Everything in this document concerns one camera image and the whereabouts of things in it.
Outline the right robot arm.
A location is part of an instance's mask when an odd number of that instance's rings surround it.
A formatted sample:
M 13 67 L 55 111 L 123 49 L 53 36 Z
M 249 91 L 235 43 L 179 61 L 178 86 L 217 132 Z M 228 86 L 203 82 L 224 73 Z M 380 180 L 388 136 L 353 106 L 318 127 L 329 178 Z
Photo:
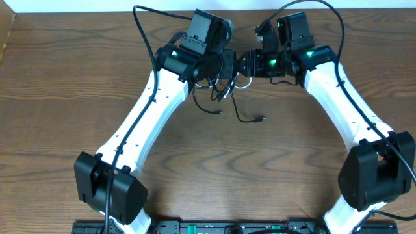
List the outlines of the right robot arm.
M 328 45 L 315 45 L 303 12 L 281 17 L 275 25 L 265 20 L 255 34 L 262 46 L 240 57 L 240 74 L 268 78 L 274 85 L 294 77 L 330 117 L 348 153 L 338 175 L 340 198 L 315 233 L 362 232 L 368 218 L 410 191 L 415 140 L 408 132 L 394 132 L 369 108 L 339 55 Z

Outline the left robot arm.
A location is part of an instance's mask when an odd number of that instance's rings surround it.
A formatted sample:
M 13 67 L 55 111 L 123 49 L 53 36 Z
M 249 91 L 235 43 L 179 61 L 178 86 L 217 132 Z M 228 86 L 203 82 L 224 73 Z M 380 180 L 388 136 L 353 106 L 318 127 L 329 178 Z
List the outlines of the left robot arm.
M 234 55 L 227 48 L 232 22 L 202 10 L 189 21 L 187 31 L 151 53 L 146 87 L 115 134 L 95 154 L 82 152 L 75 160 L 79 199 L 105 219 L 74 233 L 146 233 L 148 192 L 139 179 L 152 145 L 196 83 L 208 79 L 214 85 L 233 75 Z

